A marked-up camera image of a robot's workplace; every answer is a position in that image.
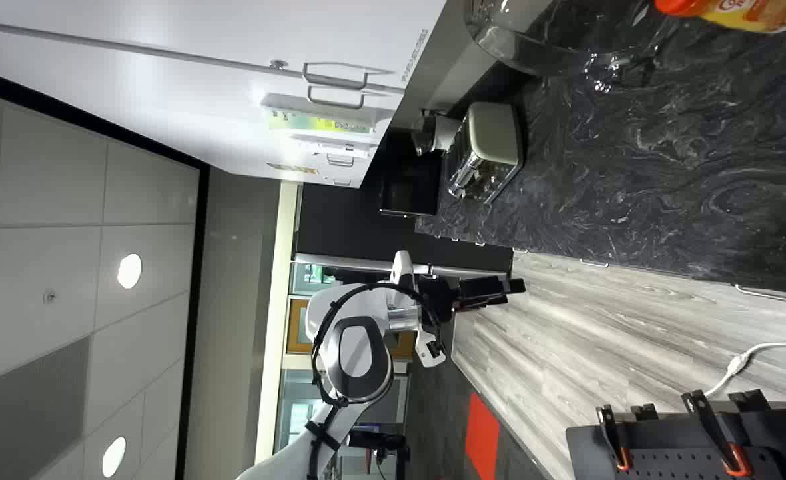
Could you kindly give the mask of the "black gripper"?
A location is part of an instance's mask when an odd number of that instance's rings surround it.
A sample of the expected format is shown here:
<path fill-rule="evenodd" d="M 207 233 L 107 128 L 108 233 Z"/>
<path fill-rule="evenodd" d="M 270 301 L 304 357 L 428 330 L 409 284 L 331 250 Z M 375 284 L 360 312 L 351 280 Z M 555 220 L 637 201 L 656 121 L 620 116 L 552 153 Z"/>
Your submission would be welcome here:
<path fill-rule="evenodd" d="M 489 304 L 504 304 L 505 293 L 524 293 L 524 280 L 504 280 L 501 278 L 432 278 L 420 284 L 420 293 L 425 296 L 425 309 L 440 321 L 451 322 L 455 312 L 471 312 Z"/>

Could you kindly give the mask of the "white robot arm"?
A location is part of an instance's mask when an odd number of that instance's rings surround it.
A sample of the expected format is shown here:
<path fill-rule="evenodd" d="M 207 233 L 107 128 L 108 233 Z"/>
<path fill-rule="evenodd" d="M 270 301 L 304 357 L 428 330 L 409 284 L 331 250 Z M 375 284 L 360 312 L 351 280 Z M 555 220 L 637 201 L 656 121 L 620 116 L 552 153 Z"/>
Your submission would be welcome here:
<path fill-rule="evenodd" d="M 508 274 L 420 272 L 407 250 L 396 250 L 377 280 L 331 284 L 306 306 L 311 386 L 322 409 L 294 442 L 235 480 L 326 480 L 356 422 L 393 382 L 393 334 L 409 334 L 415 360 L 437 369 L 447 360 L 440 341 L 445 322 L 459 312 L 505 304 L 521 292 L 524 280 Z"/>

